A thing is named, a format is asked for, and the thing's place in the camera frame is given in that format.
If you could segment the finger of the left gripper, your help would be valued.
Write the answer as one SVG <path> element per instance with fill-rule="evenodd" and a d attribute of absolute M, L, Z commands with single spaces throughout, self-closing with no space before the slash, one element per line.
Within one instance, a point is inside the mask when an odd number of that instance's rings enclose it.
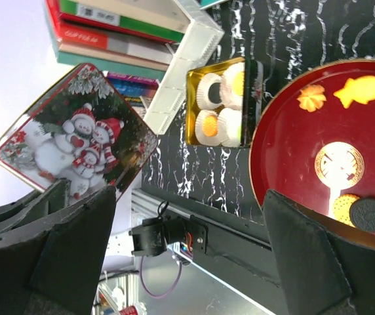
<path fill-rule="evenodd" d="M 20 228 L 69 205 L 70 181 L 61 178 L 46 191 L 37 190 L 0 206 L 0 234 Z"/>

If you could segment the gold cookie tin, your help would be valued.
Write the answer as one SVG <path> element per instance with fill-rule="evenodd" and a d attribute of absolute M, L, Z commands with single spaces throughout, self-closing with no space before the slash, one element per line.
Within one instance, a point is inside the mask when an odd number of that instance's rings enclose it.
<path fill-rule="evenodd" d="M 222 77 L 223 72 L 231 65 L 238 62 L 245 63 L 245 82 L 243 92 L 241 145 L 239 147 L 219 146 L 225 148 L 247 148 L 250 146 L 252 134 L 258 124 L 262 112 L 262 90 L 264 69 L 261 62 L 245 57 L 237 57 L 208 66 L 195 68 L 186 75 L 186 144 L 193 146 L 206 146 L 199 144 L 195 136 L 195 121 L 201 109 L 197 105 L 196 91 L 201 78 L 205 74 L 214 73 Z M 223 104 L 212 111 L 218 115 L 224 108 Z"/>

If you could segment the gold tin lid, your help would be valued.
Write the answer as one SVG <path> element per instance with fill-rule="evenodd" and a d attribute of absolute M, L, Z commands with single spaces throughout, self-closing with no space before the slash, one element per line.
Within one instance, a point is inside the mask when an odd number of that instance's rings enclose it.
<path fill-rule="evenodd" d="M 69 182 L 75 203 L 113 186 L 121 195 L 158 138 L 93 64 L 70 70 L 0 138 L 0 166 L 38 191 Z"/>

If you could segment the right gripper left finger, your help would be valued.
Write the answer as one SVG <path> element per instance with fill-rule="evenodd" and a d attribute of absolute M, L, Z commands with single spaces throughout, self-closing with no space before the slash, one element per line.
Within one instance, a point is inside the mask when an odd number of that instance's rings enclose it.
<path fill-rule="evenodd" d="M 115 215 L 106 186 L 0 234 L 0 314 L 90 314 Z"/>

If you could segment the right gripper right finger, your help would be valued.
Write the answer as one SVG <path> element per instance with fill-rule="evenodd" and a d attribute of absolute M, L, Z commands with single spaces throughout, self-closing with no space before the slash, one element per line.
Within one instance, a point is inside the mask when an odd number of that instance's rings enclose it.
<path fill-rule="evenodd" d="M 262 211 L 289 314 L 375 314 L 375 235 L 272 189 Z"/>

